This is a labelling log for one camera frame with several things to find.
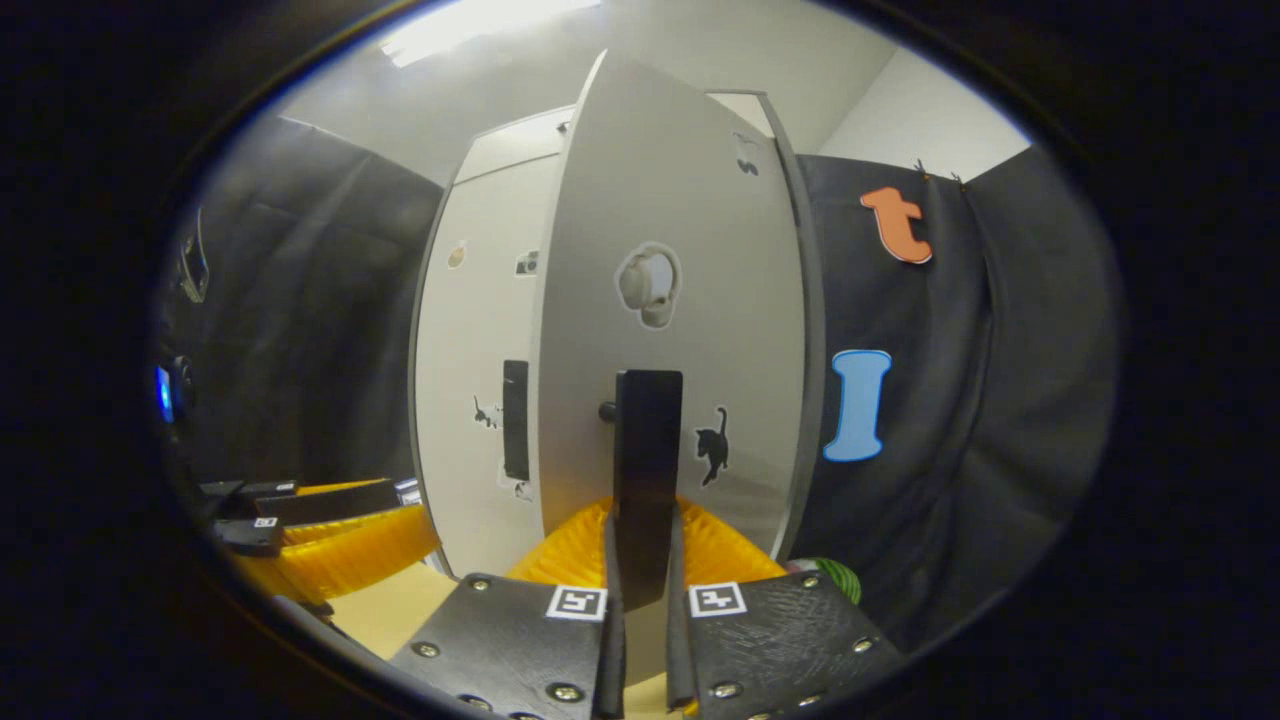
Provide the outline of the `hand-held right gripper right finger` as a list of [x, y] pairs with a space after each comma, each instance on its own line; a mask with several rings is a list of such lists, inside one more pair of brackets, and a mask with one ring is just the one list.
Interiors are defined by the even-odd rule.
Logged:
[[818, 720], [905, 662], [819, 573], [788, 573], [698, 505], [675, 518], [667, 700], [686, 720]]

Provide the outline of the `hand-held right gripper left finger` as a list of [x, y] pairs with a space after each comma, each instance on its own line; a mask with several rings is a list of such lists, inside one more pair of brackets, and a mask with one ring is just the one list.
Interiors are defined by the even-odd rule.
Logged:
[[472, 573], [390, 665], [466, 720], [617, 720], [625, 629], [611, 505], [580, 509], [511, 577]]

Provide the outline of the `black door handle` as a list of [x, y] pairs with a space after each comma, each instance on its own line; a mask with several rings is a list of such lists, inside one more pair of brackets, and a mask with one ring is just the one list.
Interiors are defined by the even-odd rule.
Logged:
[[529, 363], [504, 360], [502, 368], [503, 468], [507, 478], [525, 483], [529, 470]]
[[598, 416], [613, 427], [613, 484], [605, 533], [608, 589], [625, 611], [666, 593], [678, 514], [684, 374], [618, 372]]

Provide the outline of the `white door with camera sticker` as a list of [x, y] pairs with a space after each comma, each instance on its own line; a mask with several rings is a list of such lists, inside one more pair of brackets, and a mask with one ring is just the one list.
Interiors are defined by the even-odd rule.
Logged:
[[503, 370], [531, 348], [543, 246], [561, 158], [451, 187], [428, 260], [413, 361], [421, 480], [452, 577], [502, 575], [541, 538], [538, 492], [506, 473]]

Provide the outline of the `white double-door shoe cabinet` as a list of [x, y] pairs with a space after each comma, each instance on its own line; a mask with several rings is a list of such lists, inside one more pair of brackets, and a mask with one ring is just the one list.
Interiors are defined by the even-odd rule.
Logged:
[[[588, 81], [588, 77], [584, 81], [582, 87], [585, 86], [585, 83]], [[580, 94], [582, 92], [582, 87], [581, 87], [581, 90], [579, 92], [579, 96], [577, 96], [576, 101], [572, 102], [572, 104], [570, 104], [573, 109], [575, 109], [576, 102], [577, 102], [577, 100], [580, 97]], [[767, 96], [767, 94], [764, 94], [760, 90], [749, 90], [749, 88], [709, 88], [709, 90], [699, 88], [699, 90], [703, 91], [703, 92], [705, 92], [705, 94], [708, 91], [748, 91], [748, 92], [754, 91], [754, 92], [758, 92], [758, 94], [762, 94], [762, 95]], [[788, 553], [788, 551], [791, 550], [791, 547], [794, 544], [794, 538], [795, 538], [796, 532], [797, 532], [797, 524], [799, 524], [800, 518], [803, 515], [803, 507], [804, 507], [804, 503], [805, 503], [805, 500], [806, 500], [806, 495], [808, 495], [808, 488], [809, 488], [809, 484], [810, 484], [810, 475], [812, 475], [812, 471], [813, 471], [813, 469], [815, 466], [817, 433], [818, 433], [819, 424], [820, 424], [820, 396], [822, 396], [822, 392], [823, 392], [823, 388], [824, 388], [824, 383], [823, 383], [823, 380], [820, 378], [820, 360], [822, 360], [822, 354], [824, 351], [824, 341], [823, 341], [823, 332], [822, 332], [823, 307], [822, 307], [822, 300], [820, 300], [820, 270], [819, 270], [819, 266], [818, 266], [818, 258], [817, 258], [817, 240], [815, 240], [814, 233], [813, 233], [812, 214], [810, 214], [809, 206], [808, 206], [806, 188], [805, 188], [804, 181], [801, 178], [801, 172], [800, 172], [800, 167], [799, 167], [799, 163], [797, 163], [797, 156], [792, 151], [792, 147], [791, 147], [788, 137], [787, 137], [787, 135], [785, 132], [783, 124], [782, 124], [778, 114], [776, 113], [776, 110], [774, 110], [771, 100], [768, 99], [768, 96], [767, 96], [767, 100], [765, 100], [765, 111], [768, 113], [771, 120], [774, 123], [774, 131], [776, 131], [774, 143], [776, 143], [776, 146], [778, 149], [781, 161], [782, 161], [783, 168], [786, 170], [786, 174], [788, 177], [788, 187], [790, 187], [790, 192], [791, 192], [791, 197], [792, 197], [794, 210], [795, 210], [795, 214], [796, 214], [797, 232], [799, 232], [799, 236], [800, 236], [800, 252], [801, 252], [801, 264], [803, 264], [803, 277], [804, 277], [804, 286], [805, 286], [805, 293], [806, 293], [808, 329], [809, 329], [809, 333], [810, 333], [809, 334], [808, 361], [806, 361], [808, 377], [806, 377], [805, 400], [804, 400], [803, 443], [801, 443], [801, 447], [800, 447], [800, 457], [799, 457], [799, 465], [797, 465], [797, 491], [799, 491], [799, 495], [797, 495], [797, 502], [799, 502], [799, 506], [797, 506], [797, 520], [792, 524], [791, 529], [788, 530], [788, 533], [786, 536], [785, 552], [780, 557], [773, 557], [773, 556], [769, 555], [773, 559], [783, 559]], [[567, 138], [568, 138], [568, 133], [564, 137], [564, 145], [561, 149], [561, 152], [557, 155], [557, 156], [559, 156], [559, 164], [561, 164], [562, 154], [563, 154], [564, 147], [566, 147]], [[471, 138], [468, 146], [466, 147], [460, 164], [465, 159], [465, 155], [468, 151], [468, 147], [470, 147], [472, 140], [474, 138]], [[552, 195], [550, 195], [552, 205], [550, 205], [550, 213], [549, 213], [548, 219], [547, 219], [547, 228], [545, 228], [545, 232], [544, 232], [544, 236], [543, 236], [543, 241], [544, 241], [543, 246], [541, 246], [541, 249], [539, 251], [529, 254], [520, 263], [518, 269], [517, 269], [518, 274], [531, 274], [531, 275], [535, 275], [536, 279], [539, 277], [540, 268], [541, 268], [541, 260], [544, 258], [543, 249], [544, 249], [545, 242], [547, 242], [547, 232], [548, 232], [549, 225], [550, 225], [550, 217], [552, 217], [553, 204], [554, 204], [554, 199], [556, 199], [556, 184], [557, 184], [557, 181], [558, 181], [558, 176], [559, 176], [559, 172], [556, 176], [556, 181], [554, 181]], [[426, 251], [424, 254], [422, 268], [421, 268], [421, 272], [419, 274], [419, 299], [416, 300], [416, 304], [415, 304], [413, 320], [412, 320], [411, 332], [410, 332], [410, 420], [411, 420], [411, 427], [412, 427], [412, 432], [413, 432], [415, 471], [416, 471], [416, 477], [419, 478], [419, 482], [420, 482], [420, 486], [421, 486], [421, 489], [422, 489], [422, 501], [425, 502], [426, 506], [428, 506], [428, 501], [426, 501], [425, 484], [424, 484], [424, 482], [421, 480], [421, 477], [420, 477], [420, 473], [421, 473], [421, 461], [420, 461], [420, 457], [419, 457], [419, 436], [417, 436], [416, 420], [415, 420], [415, 405], [413, 405], [413, 361], [415, 361], [415, 355], [416, 355], [416, 334], [417, 334], [417, 328], [419, 328], [419, 309], [420, 309], [421, 297], [422, 297], [422, 286], [424, 286], [425, 270], [426, 270], [428, 260], [430, 258], [430, 252], [431, 252], [431, 247], [433, 247], [433, 238], [435, 236], [436, 225], [438, 225], [440, 215], [442, 215], [442, 209], [443, 209], [443, 206], [445, 204], [445, 200], [448, 199], [448, 193], [451, 191], [451, 187], [454, 184], [452, 182], [452, 178], [451, 178], [451, 182], [448, 183], [448, 186], [445, 187], [445, 195], [444, 195], [444, 199], [442, 201], [440, 209], [439, 209], [439, 211], [436, 214], [436, 218], [435, 218], [435, 220], [433, 223], [433, 228], [430, 231], [430, 236], [429, 236], [429, 241], [428, 241], [428, 249], [426, 249]], [[535, 316], [535, 292], [534, 292], [534, 305], [532, 305], [532, 325], [534, 325], [534, 316]], [[527, 483], [538, 492], [538, 501], [539, 501], [539, 507], [540, 507], [540, 514], [541, 514], [541, 496], [540, 496], [540, 489], [539, 489], [538, 483], [532, 479], [531, 471], [530, 471], [530, 480]], [[543, 518], [541, 518], [541, 529], [543, 529], [541, 538], [532, 547], [532, 550], [541, 542], [541, 539], [545, 536], [549, 536], [554, 530], [554, 529], [553, 530], [548, 530], [544, 527]], [[438, 550], [438, 562], [439, 562], [442, 570], [447, 575], [452, 577], [449, 574], [449, 571], [448, 571], [447, 565], [442, 561], [440, 548]]]

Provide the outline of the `white door with headphones sticker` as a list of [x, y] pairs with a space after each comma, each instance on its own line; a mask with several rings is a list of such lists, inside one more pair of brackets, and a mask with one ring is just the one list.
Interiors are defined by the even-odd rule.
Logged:
[[684, 378], [678, 493], [780, 557], [797, 520], [810, 333], [773, 138], [605, 51], [570, 120], [543, 254], [527, 428], [544, 527], [613, 491], [598, 410], [616, 375], [669, 370]]

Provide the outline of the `green striped ball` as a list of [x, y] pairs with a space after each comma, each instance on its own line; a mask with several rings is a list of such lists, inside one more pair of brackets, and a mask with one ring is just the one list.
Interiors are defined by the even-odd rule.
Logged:
[[854, 605], [859, 605], [863, 597], [861, 580], [847, 565], [833, 559], [792, 559], [785, 564], [788, 573], [819, 573], [829, 579], [841, 593]]

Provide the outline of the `black backdrop cloth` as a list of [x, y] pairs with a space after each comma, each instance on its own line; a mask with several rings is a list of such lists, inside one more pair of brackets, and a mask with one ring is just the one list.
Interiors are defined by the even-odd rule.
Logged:
[[[820, 270], [815, 466], [790, 551], [923, 644], [1057, 538], [1117, 397], [1114, 256], [1038, 149], [966, 183], [800, 154]], [[291, 118], [188, 208], [210, 286], [180, 332], [198, 483], [416, 477], [410, 332], [445, 187]]]

